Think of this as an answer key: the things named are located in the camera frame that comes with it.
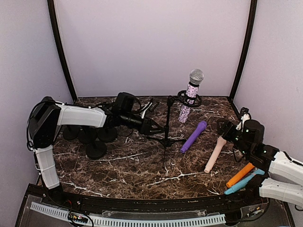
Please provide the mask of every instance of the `microphone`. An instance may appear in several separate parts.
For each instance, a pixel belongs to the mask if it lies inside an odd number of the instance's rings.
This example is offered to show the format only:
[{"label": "microphone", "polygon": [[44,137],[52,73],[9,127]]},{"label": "microphone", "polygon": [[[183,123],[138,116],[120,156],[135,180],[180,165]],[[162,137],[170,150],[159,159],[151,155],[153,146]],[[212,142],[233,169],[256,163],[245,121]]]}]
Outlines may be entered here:
[{"label": "microphone", "polygon": [[[199,85],[201,84],[202,80],[204,79],[204,74],[199,69],[194,69],[189,74],[189,84],[186,90],[186,96],[188,97],[186,102],[189,104],[193,104],[196,99],[196,95],[198,93]],[[186,105],[182,105],[181,112],[179,115],[179,121],[185,123],[187,121],[188,115],[190,112],[190,107]]]}]

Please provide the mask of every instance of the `round black base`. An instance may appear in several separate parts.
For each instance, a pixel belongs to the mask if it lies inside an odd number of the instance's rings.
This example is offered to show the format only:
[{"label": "round black base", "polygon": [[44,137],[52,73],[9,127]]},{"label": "round black base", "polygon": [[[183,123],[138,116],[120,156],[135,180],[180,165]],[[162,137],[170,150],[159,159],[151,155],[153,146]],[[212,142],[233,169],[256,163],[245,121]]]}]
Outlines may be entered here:
[{"label": "round black base", "polygon": [[100,141],[108,143],[114,141],[118,136],[118,131],[116,128],[104,129],[100,128],[98,130],[98,138]]},{"label": "round black base", "polygon": [[90,159],[96,160],[103,157],[106,154],[107,147],[104,142],[95,141],[95,146],[90,143],[86,147],[86,155]]},{"label": "round black base", "polygon": [[63,139],[65,140],[74,140],[77,138],[80,132],[80,126],[77,125],[67,125],[63,130]]},{"label": "round black base", "polygon": [[96,129],[89,128],[90,136],[85,133],[84,130],[81,130],[78,134],[78,140],[80,143],[88,144],[96,140],[97,138],[97,131]]}]

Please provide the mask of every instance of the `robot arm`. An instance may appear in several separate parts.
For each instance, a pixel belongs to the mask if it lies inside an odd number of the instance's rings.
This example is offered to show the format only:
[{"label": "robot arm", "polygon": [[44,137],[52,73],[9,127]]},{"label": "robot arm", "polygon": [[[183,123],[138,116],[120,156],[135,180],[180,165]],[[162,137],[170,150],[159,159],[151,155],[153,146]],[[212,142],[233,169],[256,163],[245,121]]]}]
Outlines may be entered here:
[{"label": "robot arm", "polygon": [[292,159],[286,152],[263,144],[263,125],[255,120],[246,120],[240,131],[235,124],[225,121],[219,126],[218,133],[232,142],[255,167],[299,184],[275,181],[268,174],[257,175],[246,186],[248,198],[253,198],[251,194],[254,194],[303,206],[303,163]]},{"label": "robot arm", "polygon": [[27,146],[34,152],[36,168],[41,173],[48,189],[60,185],[53,158],[53,144],[57,126],[81,125],[95,128],[126,125],[141,134],[153,135],[164,132],[163,128],[150,118],[131,112],[134,96],[120,93],[112,107],[80,107],[66,105],[45,97],[37,104],[27,123]]}]

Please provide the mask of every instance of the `orange handle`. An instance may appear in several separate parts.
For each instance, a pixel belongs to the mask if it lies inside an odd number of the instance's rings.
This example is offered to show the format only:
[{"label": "orange handle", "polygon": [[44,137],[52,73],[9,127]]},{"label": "orange handle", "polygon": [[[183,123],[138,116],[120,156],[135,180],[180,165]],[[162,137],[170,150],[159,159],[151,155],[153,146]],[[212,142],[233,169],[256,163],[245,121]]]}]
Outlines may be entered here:
[{"label": "orange handle", "polygon": [[232,187],[239,180],[241,180],[246,174],[248,174],[253,168],[254,168],[253,164],[249,162],[246,166],[244,166],[243,169],[241,169],[235,176],[233,176],[233,178],[230,179],[229,182],[226,183],[226,186],[228,188]]}]

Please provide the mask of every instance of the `marble tabletop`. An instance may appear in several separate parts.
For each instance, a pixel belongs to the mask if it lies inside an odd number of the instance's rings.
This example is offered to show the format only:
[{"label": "marble tabletop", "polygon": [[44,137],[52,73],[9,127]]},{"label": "marble tabletop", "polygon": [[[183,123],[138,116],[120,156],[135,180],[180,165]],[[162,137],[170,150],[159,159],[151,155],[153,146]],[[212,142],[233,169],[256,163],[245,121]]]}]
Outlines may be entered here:
[{"label": "marble tabletop", "polygon": [[[142,104],[151,97],[138,97]],[[160,104],[148,114],[164,126],[167,97],[156,96]],[[181,104],[171,109],[171,138],[187,139],[200,121],[207,122],[206,130],[183,155],[181,144],[164,149],[154,140],[124,126],[118,127],[119,136],[107,143],[107,153],[100,160],[90,160],[85,154],[86,145],[77,139],[66,141],[60,134],[54,145],[57,173],[66,192],[119,199],[181,199],[219,195],[227,189],[226,182],[247,162],[236,163],[232,144],[227,143],[209,174],[205,165],[216,145],[220,118],[237,122],[237,117],[225,97],[201,97],[202,105],[192,109],[186,123],[178,121]],[[95,105],[113,102],[115,98],[80,98],[78,105]],[[163,138],[164,134],[154,135]]]}]

